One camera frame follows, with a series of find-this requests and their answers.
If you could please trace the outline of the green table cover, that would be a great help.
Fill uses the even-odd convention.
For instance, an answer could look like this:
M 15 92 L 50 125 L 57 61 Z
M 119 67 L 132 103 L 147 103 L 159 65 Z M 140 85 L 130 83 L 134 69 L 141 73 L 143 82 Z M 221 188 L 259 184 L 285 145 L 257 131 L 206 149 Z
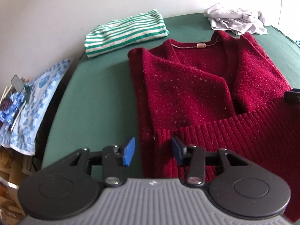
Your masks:
M 132 163 L 125 171 L 141 177 L 138 118 L 128 52 L 151 49 L 167 39 L 179 42 L 210 41 L 213 30 L 202 13 L 165 18 L 167 38 L 135 44 L 98 57 L 84 54 L 64 92 L 48 137 L 42 168 L 79 148 L 101 151 L 110 144 L 136 138 Z M 275 27 L 254 35 L 292 88 L 299 88 L 299 46 Z

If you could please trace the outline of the crumpled lavender white garment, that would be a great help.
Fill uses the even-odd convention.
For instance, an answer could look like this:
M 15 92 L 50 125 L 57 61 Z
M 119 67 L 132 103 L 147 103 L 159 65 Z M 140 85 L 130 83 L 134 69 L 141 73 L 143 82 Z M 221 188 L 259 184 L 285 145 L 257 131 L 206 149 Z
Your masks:
M 241 8 L 229 9 L 221 4 L 215 4 L 203 11 L 204 17 L 215 31 L 230 31 L 236 36 L 245 33 L 267 35 L 268 26 L 262 12 Z

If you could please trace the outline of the green white striped folded shirt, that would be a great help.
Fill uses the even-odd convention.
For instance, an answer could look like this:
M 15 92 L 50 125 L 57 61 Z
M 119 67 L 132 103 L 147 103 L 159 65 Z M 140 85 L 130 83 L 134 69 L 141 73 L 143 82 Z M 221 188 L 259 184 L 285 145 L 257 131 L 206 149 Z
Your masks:
M 97 57 L 132 44 L 168 35 L 169 31 L 162 14 L 154 9 L 95 27 L 85 36 L 85 53 L 89 58 Z

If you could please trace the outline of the cardboard boxes clutter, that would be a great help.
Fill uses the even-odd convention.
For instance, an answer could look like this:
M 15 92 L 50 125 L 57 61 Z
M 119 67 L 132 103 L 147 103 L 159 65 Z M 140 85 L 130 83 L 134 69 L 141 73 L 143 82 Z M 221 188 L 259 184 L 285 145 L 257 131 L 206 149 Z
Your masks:
M 1 224 L 17 224 L 24 218 L 17 197 L 20 183 L 40 170 L 41 160 L 1 147 Z

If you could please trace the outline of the small grey clip box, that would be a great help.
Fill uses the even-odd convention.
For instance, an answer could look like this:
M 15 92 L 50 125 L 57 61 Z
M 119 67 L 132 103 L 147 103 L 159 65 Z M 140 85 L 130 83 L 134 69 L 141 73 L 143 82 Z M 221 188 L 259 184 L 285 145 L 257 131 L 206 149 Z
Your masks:
M 18 93 L 21 93 L 24 89 L 24 83 L 17 75 L 14 75 L 11 79 L 11 85 Z

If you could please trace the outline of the dark red knit sweater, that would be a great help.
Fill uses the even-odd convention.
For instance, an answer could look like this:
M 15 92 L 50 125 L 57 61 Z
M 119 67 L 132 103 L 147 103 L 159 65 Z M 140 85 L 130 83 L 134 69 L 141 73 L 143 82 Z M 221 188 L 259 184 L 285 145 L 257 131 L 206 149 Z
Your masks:
M 173 39 L 128 53 L 146 178 L 184 178 L 170 139 L 207 151 L 228 148 L 283 178 L 285 215 L 299 219 L 299 105 L 290 85 L 251 34 L 216 31 L 209 42 Z

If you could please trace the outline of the blue white patterned cloth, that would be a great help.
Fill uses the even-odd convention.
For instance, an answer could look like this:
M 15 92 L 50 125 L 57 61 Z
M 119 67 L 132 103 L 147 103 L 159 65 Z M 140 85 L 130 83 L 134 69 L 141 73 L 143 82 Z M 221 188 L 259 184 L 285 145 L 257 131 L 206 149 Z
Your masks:
M 23 155 L 35 155 L 37 132 L 71 63 L 70 59 L 64 59 L 26 83 L 31 88 L 28 98 L 25 92 L 9 96 L 12 106 L 1 111 L 1 147 L 14 149 Z

